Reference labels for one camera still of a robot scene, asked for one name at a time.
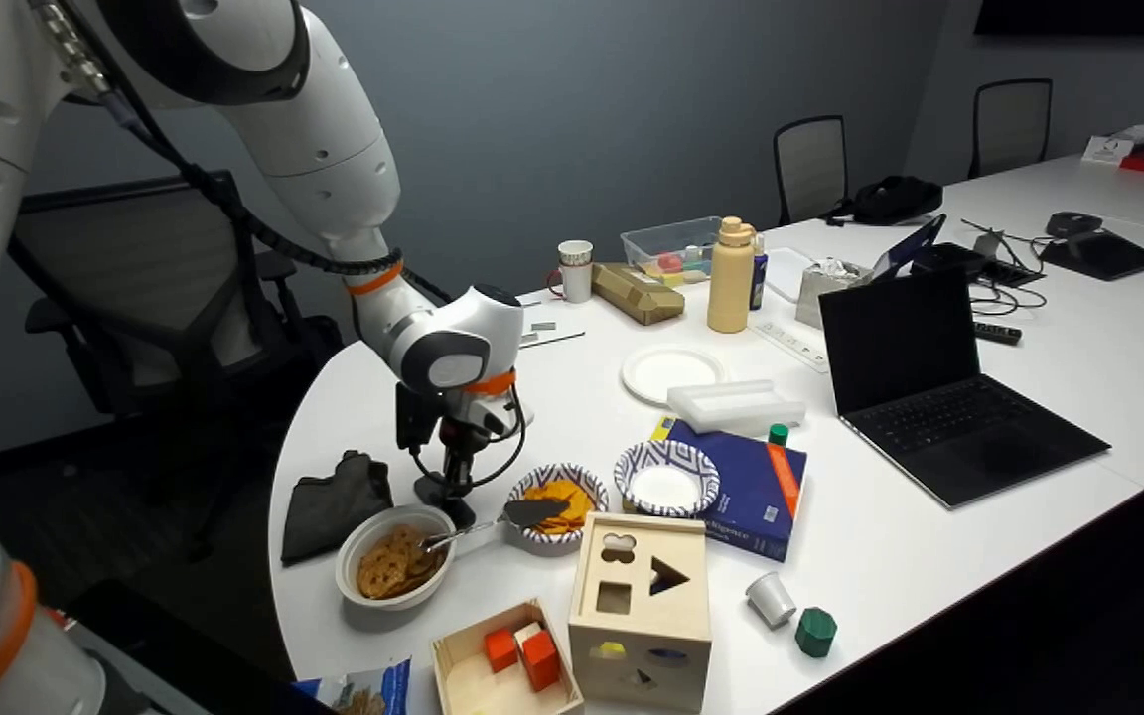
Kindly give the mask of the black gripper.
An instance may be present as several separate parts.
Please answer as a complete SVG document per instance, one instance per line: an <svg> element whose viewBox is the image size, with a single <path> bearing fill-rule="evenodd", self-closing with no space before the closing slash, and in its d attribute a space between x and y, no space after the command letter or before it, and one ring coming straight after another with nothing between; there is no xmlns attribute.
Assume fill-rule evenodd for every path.
<svg viewBox="0 0 1144 715"><path fill-rule="evenodd" d="M440 443L432 506L444 506L455 534L475 523L475 514L466 502L475 490L472 452L515 436L519 423L525 411L515 398L472 400L466 395L397 391L397 444L419 452L427 443Z"/></svg>

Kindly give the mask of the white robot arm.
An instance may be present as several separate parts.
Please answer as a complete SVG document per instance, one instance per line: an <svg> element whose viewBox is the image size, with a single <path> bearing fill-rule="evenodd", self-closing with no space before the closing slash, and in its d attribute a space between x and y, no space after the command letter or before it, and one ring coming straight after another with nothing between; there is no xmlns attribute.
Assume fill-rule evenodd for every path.
<svg viewBox="0 0 1144 715"><path fill-rule="evenodd" d="M303 0L0 0L0 265L30 158L63 101L137 121L198 109L289 215L287 253L341 278L354 333L399 391L479 443L525 431L519 305L411 288L385 235L399 204L387 130L328 26ZM103 715L116 674L45 615L0 545L0 715Z"/></svg>

